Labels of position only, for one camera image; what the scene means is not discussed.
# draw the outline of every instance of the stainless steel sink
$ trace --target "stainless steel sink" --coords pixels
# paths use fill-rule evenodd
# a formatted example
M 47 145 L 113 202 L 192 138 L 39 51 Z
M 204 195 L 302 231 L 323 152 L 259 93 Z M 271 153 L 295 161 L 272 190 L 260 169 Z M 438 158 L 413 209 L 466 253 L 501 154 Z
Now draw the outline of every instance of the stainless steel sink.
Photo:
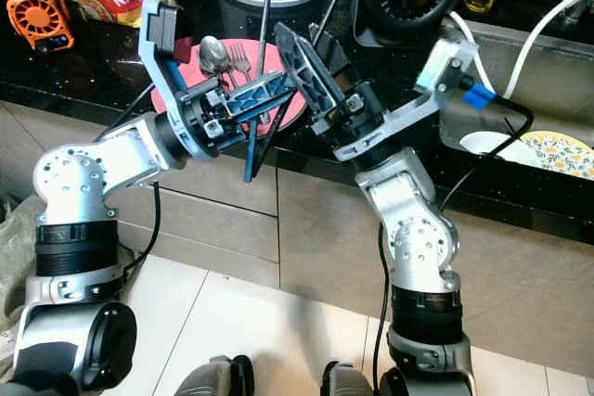
M 481 46 L 491 83 L 502 93 L 528 33 L 477 22 L 469 22 L 469 26 Z M 479 80 L 474 68 L 471 74 Z M 524 64 L 512 100 L 534 112 L 532 130 L 568 134 L 594 147 L 594 46 L 540 36 Z M 522 120 L 510 122 L 518 128 Z M 500 109 L 488 107 L 479 112 L 462 101 L 461 95 L 442 110 L 440 130 L 444 143 L 460 150 L 464 148 L 458 141 L 466 134 L 508 132 Z

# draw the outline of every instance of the floral plate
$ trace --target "floral plate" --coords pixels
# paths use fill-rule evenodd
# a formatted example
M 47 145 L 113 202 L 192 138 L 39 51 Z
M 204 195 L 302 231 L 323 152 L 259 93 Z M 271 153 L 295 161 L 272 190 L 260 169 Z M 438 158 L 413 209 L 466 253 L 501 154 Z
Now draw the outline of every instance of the floral plate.
M 522 136 L 543 169 L 594 180 L 594 150 L 566 134 L 538 131 Z

